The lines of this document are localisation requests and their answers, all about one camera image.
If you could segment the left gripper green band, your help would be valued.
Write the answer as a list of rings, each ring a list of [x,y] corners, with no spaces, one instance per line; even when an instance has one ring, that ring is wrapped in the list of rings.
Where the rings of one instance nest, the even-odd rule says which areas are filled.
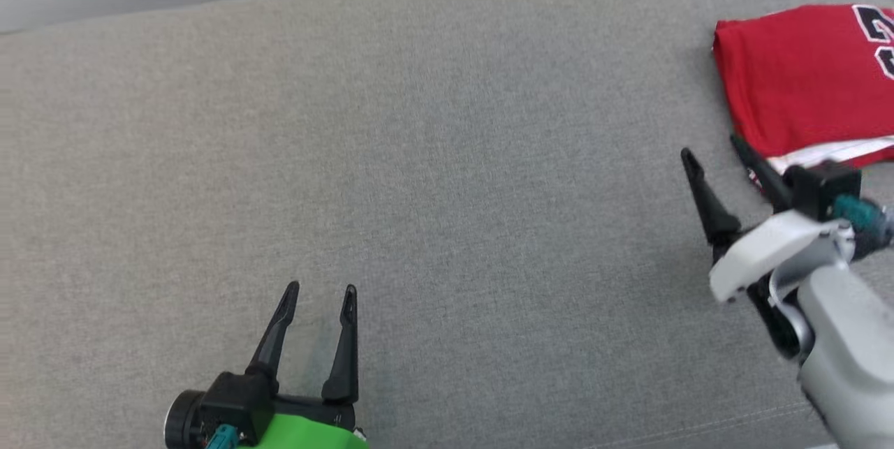
[[[291,281],[272,312],[246,374],[277,376],[293,322],[300,283]],[[367,448],[351,406],[360,398],[358,293],[347,286],[339,310],[339,341],[323,401],[299,397],[216,402],[211,392],[185,390],[165,419],[166,448]]]

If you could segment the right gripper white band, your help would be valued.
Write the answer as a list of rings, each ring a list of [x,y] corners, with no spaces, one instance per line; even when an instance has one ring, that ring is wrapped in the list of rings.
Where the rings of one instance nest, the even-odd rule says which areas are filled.
[[[715,262],[709,273],[713,297],[728,302],[741,288],[756,283],[763,275],[826,240],[843,246],[844,258],[853,257],[853,227],[844,219],[817,222],[791,210],[792,189],[785,179],[740,135],[729,136],[732,147],[754,185],[772,207],[774,216],[739,240],[741,222],[721,203],[705,178],[705,169],[690,149],[681,150],[681,163],[695,201],[703,233],[711,246],[731,246]]]

